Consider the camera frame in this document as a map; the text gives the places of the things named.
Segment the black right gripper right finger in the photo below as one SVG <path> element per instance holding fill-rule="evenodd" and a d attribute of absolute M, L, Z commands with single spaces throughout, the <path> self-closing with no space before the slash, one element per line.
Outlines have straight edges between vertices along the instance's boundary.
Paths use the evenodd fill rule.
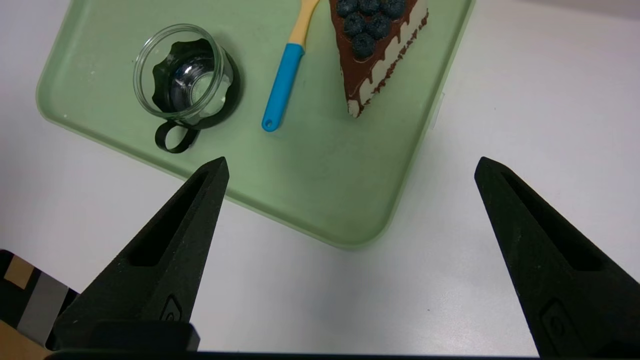
<path fill-rule="evenodd" d="M 637 358 L 638 281 L 504 164 L 474 180 L 538 354 Z"/>

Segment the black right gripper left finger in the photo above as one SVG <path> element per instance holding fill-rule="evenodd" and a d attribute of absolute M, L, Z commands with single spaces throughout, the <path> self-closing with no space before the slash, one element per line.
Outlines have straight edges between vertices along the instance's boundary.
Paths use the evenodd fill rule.
<path fill-rule="evenodd" d="M 60 351 L 196 351 L 190 323 L 230 173 L 206 162 L 54 323 Z"/>

